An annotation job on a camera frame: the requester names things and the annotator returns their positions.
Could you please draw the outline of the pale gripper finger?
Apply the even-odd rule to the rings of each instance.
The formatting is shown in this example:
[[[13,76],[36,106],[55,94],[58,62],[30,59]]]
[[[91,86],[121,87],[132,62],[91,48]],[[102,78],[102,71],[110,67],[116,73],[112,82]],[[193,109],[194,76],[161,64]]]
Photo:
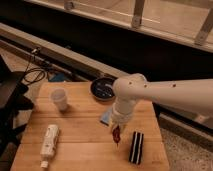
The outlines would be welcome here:
[[[119,125],[119,137],[121,137],[121,134],[124,132],[125,128],[126,124]]]
[[[112,124],[111,124],[111,133],[112,133],[112,134],[113,134],[115,128],[116,128],[116,124],[112,123]]]

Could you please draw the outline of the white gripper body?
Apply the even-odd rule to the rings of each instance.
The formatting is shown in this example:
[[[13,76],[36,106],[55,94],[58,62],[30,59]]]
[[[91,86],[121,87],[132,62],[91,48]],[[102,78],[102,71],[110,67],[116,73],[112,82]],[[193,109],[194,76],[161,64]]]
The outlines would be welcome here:
[[[125,125],[132,116],[137,100],[124,100],[117,98],[112,106],[111,122],[113,125]]]

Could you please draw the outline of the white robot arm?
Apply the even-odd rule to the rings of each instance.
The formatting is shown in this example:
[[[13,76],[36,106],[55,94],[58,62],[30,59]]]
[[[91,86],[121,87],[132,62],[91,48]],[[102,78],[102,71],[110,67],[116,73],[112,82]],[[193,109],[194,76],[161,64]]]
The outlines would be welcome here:
[[[123,132],[140,99],[183,111],[213,116],[213,79],[149,82],[139,73],[113,83],[116,96],[110,116],[111,132]]]

